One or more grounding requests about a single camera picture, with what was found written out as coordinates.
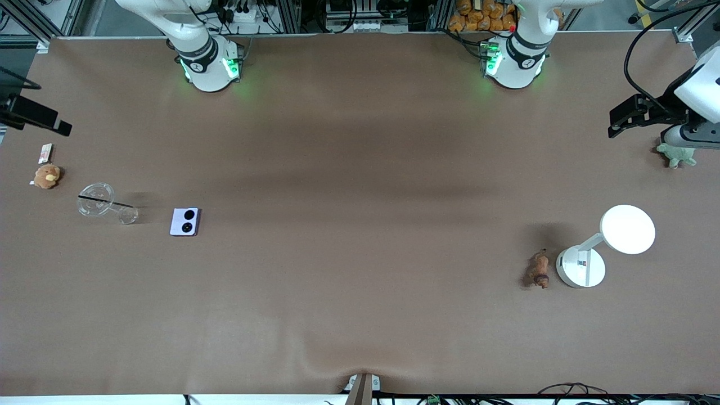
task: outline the white desk lamp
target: white desk lamp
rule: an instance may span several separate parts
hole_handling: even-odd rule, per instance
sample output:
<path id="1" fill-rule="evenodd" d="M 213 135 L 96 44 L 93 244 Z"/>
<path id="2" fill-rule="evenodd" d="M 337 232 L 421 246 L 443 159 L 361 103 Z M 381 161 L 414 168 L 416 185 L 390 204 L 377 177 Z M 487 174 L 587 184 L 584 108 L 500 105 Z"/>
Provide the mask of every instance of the white desk lamp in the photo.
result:
<path id="1" fill-rule="evenodd" d="M 557 257 L 557 273 L 575 288 L 595 287 L 605 278 L 605 262 L 593 247 L 605 242 L 624 254 L 639 254 L 652 246 L 655 225 L 640 208 L 617 205 L 600 219 L 600 232 Z"/>

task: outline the green plush toy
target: green plush toy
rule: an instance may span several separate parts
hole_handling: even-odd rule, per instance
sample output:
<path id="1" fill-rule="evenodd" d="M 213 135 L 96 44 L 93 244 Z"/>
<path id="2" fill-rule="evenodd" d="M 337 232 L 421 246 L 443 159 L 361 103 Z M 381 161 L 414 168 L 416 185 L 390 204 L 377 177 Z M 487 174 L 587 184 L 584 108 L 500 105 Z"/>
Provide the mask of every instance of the green plush toy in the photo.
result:
<path id="1" fill-rule="evenodd" d="M 655 148 L 655 150 L 663 153 L 665 157 L 670 160 L 668 166 L 670 166 L 671 169 L 677 169 L 678 163 L 680 162 L 690 166 L 698 164 L 698 162 L 693 159 L 693 153 L 695 153 L 695 149 L 693 148 L 679 148 L 677 146 L 670 146 L 666 143 L 661 143 L 657 146 L 657 148 Z"/>

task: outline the black band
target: black band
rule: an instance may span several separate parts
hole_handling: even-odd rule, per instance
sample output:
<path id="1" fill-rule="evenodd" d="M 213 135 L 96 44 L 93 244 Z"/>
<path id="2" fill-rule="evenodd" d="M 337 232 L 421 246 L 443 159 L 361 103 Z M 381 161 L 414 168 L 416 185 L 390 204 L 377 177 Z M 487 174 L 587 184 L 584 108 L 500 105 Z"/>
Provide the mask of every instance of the black band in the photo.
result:
<path id="1" fill-rule="evenodd" d="M 512 40 L 512 38 L 515 38 L 515 40 L 518 41 L 518 43 L 520 45 L 524 46 L 525 48 L 535 49 L 535 50 L 545 49 L 545 48 L 547 48 L 548 45 L 550 45 L 550 42 L 551 42 L 551 41 L 548 41 L 546 43 L 532 43 L 532 42 L 526 40 L 525 38 L 521 37 L 517 31 L 513 32 L 513 35 L 510 37 L 510 40 Z"/>
<path id="2" fill-rule="evenodd" d="M 211 44 L 210 52 L 208 52 L 202 58 L 200 58 L 200 59 L 182 58 L 182 61 L 185 64 L 185 66 L 190 68 L 190 70 L 192 70 L 195 73 L 205 73 L 208 65 L 210 65 L 217 57 L 217 42 L 214 39 L 210 38 L 210 44 Z"/>
<path id="3" fill-rule="evenodd" d="M 212 44 L 213 44 L 213 43 L 215 43 L 215 40 L 213 40 L 212 37 L 208 36 L 208 37 L 207 37 L 207 42 L 205 43 L 205 45 L 203 45 L 202 47 L 200 47 L 200 49 L 198 49 L 198 50 L 193 50 L 192 52 L 181 52 L 180 50 L 178 50 L 178 54 L 179 54 L 180 56 L 182 56 L 183 58 L 195 59 L 195 58 L 197 58 L 198 56 L 206 53 L 206 52 L 210 49 L 210 47 L 212 47 Z"/>
<path id="4" fill-rule="evenodd" d="M 535 56 L 526 55 L 524 53 L 521 53 L 520 51 L 515 48 L 515 45 L 513 45 L 513 41 L 508 41 L 508 55 L 518 63 L 518 67 L 527 70 L 532 69 L 542 58 L 545 56 L 544 53 L 539 53 Z"/>

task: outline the stuffed animal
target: stuffed animal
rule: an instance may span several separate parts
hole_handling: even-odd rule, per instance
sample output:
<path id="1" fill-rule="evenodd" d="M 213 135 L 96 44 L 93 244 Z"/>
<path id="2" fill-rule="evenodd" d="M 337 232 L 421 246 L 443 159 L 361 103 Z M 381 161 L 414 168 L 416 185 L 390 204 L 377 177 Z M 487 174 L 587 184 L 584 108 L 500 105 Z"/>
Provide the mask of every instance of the stuffed animal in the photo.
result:
<path id="1" fill-rule="evenodd" d="M 480 22 L 477 23 L 478 30 L 489 30 L 490 29 L 490 17 L 483 17 Z"/>
<path id="2" fill-rule="evenodd" d="M 665 157 L 670 160 L 668 166 L 671 169 L 677 169 L 680 162 L 689 166 L 695 166 L 698 164 L 698 162 L 693 159 L 693 153 L 695 153 L 695 149 L 693 148 L 680 148 L 678 146 L 670 146 L 666 143 L 661 143 L 657 146 L 657 148 L 655 148 L 655 150 L 663 153 Z"/>
<path id="3" fill-rule="evenodd" d="M 448 29 L 454 32 L 460 32 L 465 28 L 465 17 L 462 15 L 453 15 L 450 17 L 450 22 L 448 23 Z"/>
<path id="4" fill-rule="evenodd" d="M 499 19 L 490 19 L 490 31 L 502 31 L 503 22 Z"/>
<path id="5" fill-rule="evenodd" d="M 533 260 L 535 260 L 535 267 L 528 272 L 528 277 L 533 280 L 535 285 L 542 287 L 543 290 L 547 288 L 547 285 L 550 282 L 550 277 L 547 276 L 547 266 L 549 260 L 547 259 L 545 252 L 546 249 L 542 249 L 533 256 Z"/>
<path id="6" fill-rule="evenodd" d="M 455 6 L 460 15 L 468 15 L 472 11 L 472 2 L 470 0 L 457 0 Z"/>
<path id="7" fill-rule="evenodd" d="M 32 181 L 42 189 L 49 189 L 55 185 L 58 179 L 60 179 L 60 168 L 54 164 L 44 164 L 35 172 L 35 178 Z"/>
<path id="8" fill-rule="evenodd" d="M 473 10 L 470 12 L 470 14 L 467 15 L 467 22 L 472 24 L 473 22 L 477 24 L 478 22 L 482 21 L 482 18 L 485 17 L 482 15 L 481 11 Z"/>
<path id="9" fill-rule="evenodd" d="M 515 17 L 512 14 L 506 14 L 503 17 L 503 29 L 510 31 L 513 27 L 515 27 Z"/>

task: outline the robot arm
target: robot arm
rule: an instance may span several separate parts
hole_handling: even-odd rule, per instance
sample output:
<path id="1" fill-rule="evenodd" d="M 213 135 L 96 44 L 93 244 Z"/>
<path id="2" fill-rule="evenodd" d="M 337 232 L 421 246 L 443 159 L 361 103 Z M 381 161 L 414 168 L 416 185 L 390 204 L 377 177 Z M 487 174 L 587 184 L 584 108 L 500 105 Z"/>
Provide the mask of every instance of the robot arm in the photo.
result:
<path id="1" fill-rule="evenodd" d="M 513 0 L 520 9 L 520 20 L 510 37 L 491 40 L 498 49 L 485 74 L 509 89 L 528 86 L 545 61 L 545 51 L 557 32 L 559 21 L 554 9 L 580 8 L 603 0 Z"/>
<path id="2" fill-rule="evenodd" d="M 211 35 L 195 15 L 211 0 L 115 0 L 165 34 L 180 55 L 185 77 L 203 92 L 216 92 L 240 79 L 242 47 Z"/>
<path id="3" fill-rule="evenodd" d="M 663 142 L 681 148 L 720 149 L 720 42 L 674 80 L 657 101 L 662 107 L 635 94 L 613 108 L 608 137 L 629 128 L 670 124 L 662 131 Z"/>

